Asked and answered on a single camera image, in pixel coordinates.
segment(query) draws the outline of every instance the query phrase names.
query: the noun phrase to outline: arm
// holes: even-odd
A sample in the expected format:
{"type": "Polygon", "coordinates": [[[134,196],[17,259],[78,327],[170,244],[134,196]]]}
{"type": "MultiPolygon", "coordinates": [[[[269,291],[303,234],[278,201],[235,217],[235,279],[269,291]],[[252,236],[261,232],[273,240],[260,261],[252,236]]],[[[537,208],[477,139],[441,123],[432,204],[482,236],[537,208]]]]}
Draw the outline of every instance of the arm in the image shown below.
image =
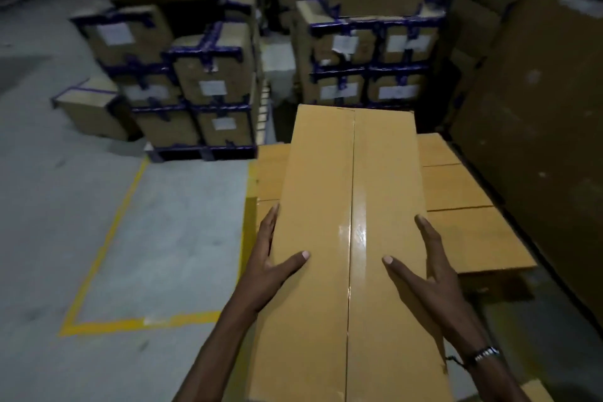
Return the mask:
{"type": "MultiPolygon", "coordinates": [[[[458,276],[448,262],[440,234],[424,217],[417,216],[415,221],[425,242],[427,261],[434,279],[424,280],[392,256],[385,256],[383,263],[408,284],[433,320],[440,325],[446,340],[467,362],[489,346],[486,330],[463,297],[458,276]]],[[[530,402],[510,370],[497,356],[481,359],[467,370],[484,402],[530,402]]]]}
{"type": "Polygon", "coordinates": [[[271,265],[268,255],[277,213],[278,206],[272,207],[262,221],[245,272],[173,402],[222,400],[247,330],[287,278],[302,268],[310,257],[310,253],[304,251],[278,266],[271,265]]]}

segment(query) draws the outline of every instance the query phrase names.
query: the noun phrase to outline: left hand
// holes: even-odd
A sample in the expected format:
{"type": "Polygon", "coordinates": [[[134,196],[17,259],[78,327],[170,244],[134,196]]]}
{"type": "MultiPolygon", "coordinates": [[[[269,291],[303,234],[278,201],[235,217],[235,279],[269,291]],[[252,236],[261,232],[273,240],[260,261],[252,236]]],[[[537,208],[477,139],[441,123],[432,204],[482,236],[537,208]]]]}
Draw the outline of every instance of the left hand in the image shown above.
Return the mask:
{"type": "Polygon", "coordinates": [[[255,321],[258,313],[272,300],[283,283],[301,269],[310,257],[309,252],[300,251],[277,266],[273,266],[268,260],[278,212],[279,206],[275,205],[260,224],[247,267],[228,305],[251,321],[255,321]]]}

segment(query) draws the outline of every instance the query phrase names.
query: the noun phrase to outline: right hand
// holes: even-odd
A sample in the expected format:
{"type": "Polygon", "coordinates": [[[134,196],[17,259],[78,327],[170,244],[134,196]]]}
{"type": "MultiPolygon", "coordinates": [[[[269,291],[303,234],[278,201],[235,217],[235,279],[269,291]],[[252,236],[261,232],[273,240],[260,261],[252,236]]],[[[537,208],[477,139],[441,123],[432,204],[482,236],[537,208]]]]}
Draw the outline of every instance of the right hand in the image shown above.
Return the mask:
{"type": "Polygon", "coordinates": [[[415,216],[415,223],[425,242],[427,263],[434,279],[424,280],[392,256],[384,256],[383,263],[408,284],[433,320],[439,324],[444,338],[465,360],[489,346],[486,331],[463,297],[458,276],[448,262],[440,234],[421,215],[415,216]]]}

